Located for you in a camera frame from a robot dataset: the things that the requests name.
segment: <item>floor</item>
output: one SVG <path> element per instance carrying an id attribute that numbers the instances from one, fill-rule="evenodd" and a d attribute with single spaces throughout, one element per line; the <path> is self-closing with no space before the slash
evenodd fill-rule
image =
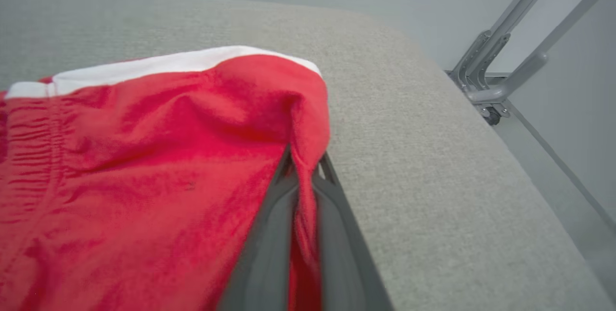
<path id="1" fill-rule="evenodd" d="M 616 304 L 616 233 L 513 114 L 494 127 Z"/>

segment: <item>caster wheel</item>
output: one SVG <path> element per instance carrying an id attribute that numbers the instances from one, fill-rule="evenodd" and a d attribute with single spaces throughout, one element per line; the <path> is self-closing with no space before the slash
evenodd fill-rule
<path id="1" fill-rule="evenodd" d="M 488 112 L 490 112 L 490 115 L 488 117 L 484 117 L 484 119 L 486 120 L 486 122 L 488 122 L 489 125 L 497 125 L 500 122 L 500 114 L 499 112 L 494 109 L 493 107 L 489 106 L 486 107 L 486 110 Z"/>

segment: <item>red shorts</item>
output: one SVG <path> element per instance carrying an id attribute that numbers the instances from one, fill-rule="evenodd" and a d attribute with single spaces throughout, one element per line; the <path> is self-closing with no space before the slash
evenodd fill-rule
<path id="1" fill-rule="evenodd" d="M 288 144 L 301 183 L 290 307 L 319 305 L 310 175 L 329 125 L 313 63 L 229 46 L 3 96 L 3 309 L 215 308 Z"/>

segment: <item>gray fabric surface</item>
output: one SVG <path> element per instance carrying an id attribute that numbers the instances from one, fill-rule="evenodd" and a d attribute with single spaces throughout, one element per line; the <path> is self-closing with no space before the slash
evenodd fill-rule
<path id="1" fill-rule="evenodd" d="M 612 310 L 530 179 L 437 65 L 341 11 L 233 0 L 0 0 L 0 81 L 221 45 L 316 63 L 330 155 L 399 310 Z"/>

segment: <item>metal bracket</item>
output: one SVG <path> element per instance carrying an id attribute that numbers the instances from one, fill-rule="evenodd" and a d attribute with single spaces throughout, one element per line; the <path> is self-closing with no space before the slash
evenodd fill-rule
<path id="1" fill-rule="evenodd" d="M 464 92 L 472 90 L 469 87 L 470 84 L 468 79 L 466 78 L 466 69 L 471 63 L 471 61 L 475 59 L 477 53 L 480 52 L 481 49 L 484 47 L 488 39 L 490 39 L 491 35 L 491 30 L 484 30 L 484 32 L 479 33 L 475 41 L 473 41 L 471 47 L 466 51 L 466 53 L 464 53 L 462 59 L 460 59 L 458 64 L 449 73 L 449 77 L 451 78 L 451 80 L 457 83 L 458 87 L 460 87 L 460 89 L 462 89 L 462 91 Z"/>
<path id="2" fill-rule="evenodd" d="M 545 52 L 538 52 L 526 58 L 504 81 L 502 85 L 493 89 L 465 92 L 466 97 L 473 104 L 499 104 L 518 89 L 526 80 L 533 76 L 537 70 L 541 69 L 548 62 L 548 55 Z"/>
<path id="3" fill-rule="evenodd" d="M 477 104 L 475 105 L 475 109 L 479 111 L 481 116 L 488 117 L 490 116 L 490 112 L 488 112 L 487 107 L 490 106 L 488 104 Z"/>
<path id="4" fill-rule="evenodd" d="M 482 61 L 481 66 L 478 67 L 475 71 L 473 71 L 469 76 L 469 81 L 475 85 L 478 90 L 489 90 L 490 87 L 486 81 L 486 69 L 490 66 L 492 61 L 499 55 L 502 48 L 507 45 L 511 34 L 507 33 L 499 38 L 497 43 L 492 46 L 490 52 L 486 55 L 486 58 Z"/>
<path id="5" fill-rule="evenodd" d="M 502 117 L 511 116 L 511 113 L 509 112 L 509 110 L 506 107 L 504 107 L 504 105 L 502 104 L 493 104 L 492 107 L 496 109 L 499 112 L 499 115 Z"/>

